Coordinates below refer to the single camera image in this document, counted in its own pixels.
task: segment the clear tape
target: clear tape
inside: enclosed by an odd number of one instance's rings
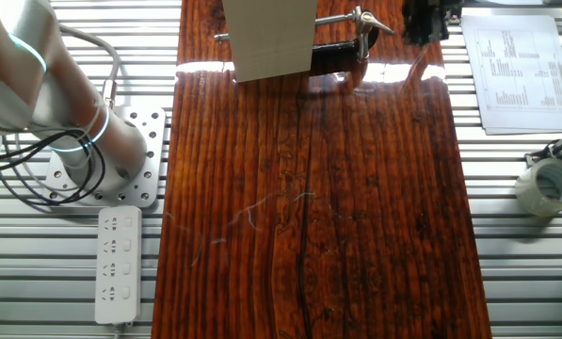
[[[562,211],[562,161],[543,159],[515,184],[519,204],[529,213],[550,217]]]

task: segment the glowing blue ring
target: glowing blue ring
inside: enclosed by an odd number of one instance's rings
[[[13,42],[15,42],[16,45],[23,47],[27,52],[31,53],[32,56],[36,57],[36,59],[42,65],[44,72],[46,73],[46,61],[44,61],[44,58],[40,55],[40,53],[38,53],[38,51],[36,51],[34,47],[30,46],[27,42],[17,38],[12,33],[8,33],[8,36],[11,40],[13,40]]]
[[[99,131],[99,134],[97,134],[96,137],[94,137],[93,140],[91,140],[91,141],[85,143],[84,146],[78,146],[78,147],[76,147],[76,148],[69,149],[69,150],[59,150],[59,149],[57,149],[57,148],[55,148],[55,147],[51,147],[51,149],[52,149],[53,151],[57,151],[57,152],[76,152],[76,151],[82,151],[82,150],[84,150],[85,147],[88,147],[91,143],[96,142],[96,141],[99,139],[99,137],[101,137],[101,136],[103,135],[104,130],[107,129],[107,125],[109,124],[109,108],[107,108],[106,111],[107,111],[107,114],[106,114],[106,116],[104,117],[104,124],[103,124],[103,127],[101,128],[101,131]]]

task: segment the metal mounting plate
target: metal mounting plate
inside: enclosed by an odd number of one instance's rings
[[[126,186],[118,190],[101,191],[97,188],[93,194],[80,202],[67,203],[55,208],[113,207],[120,205],[147,208],[156,201],[166,113],[162,108],[135,106],[117,106],[113,110],[118,117],[136,126],[145,138],[147,155],[142,170],[134,179],[128,181]],[[56,153],[53,153],[48,166],[46,184],[56,188],[76,186],[76,183],[67,175],[63,163]],[[51,190],[44,189],[44,196],[49,197],[51,193]],[[56,197],[51,198],[63,200],[65,199],[63,195],[57,194]]]

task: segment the white power strip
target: white power strip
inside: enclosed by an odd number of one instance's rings
[[[94,316],[99,324],[135,320],[140,311],[142,212],[134,206],[99,213]]]

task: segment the metal rod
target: metal rod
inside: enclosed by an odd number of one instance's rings
[[[333,15],[333,16],[329,16],[329,17],[325,17],[325,18],[319,18],[319,19],[316,19],[315,25],[319,26],[319,25],[323,25],[323,24],[337,24],[337,23],[342,23],[344,21],[348,21],[348,20],[354,20],[354,14],[353,13]],[[217,42],[228,41],[230,39],[231,39],[231,37],[229,36],[228,33],[215,34],[214,35],[214,40],[216,40]]]

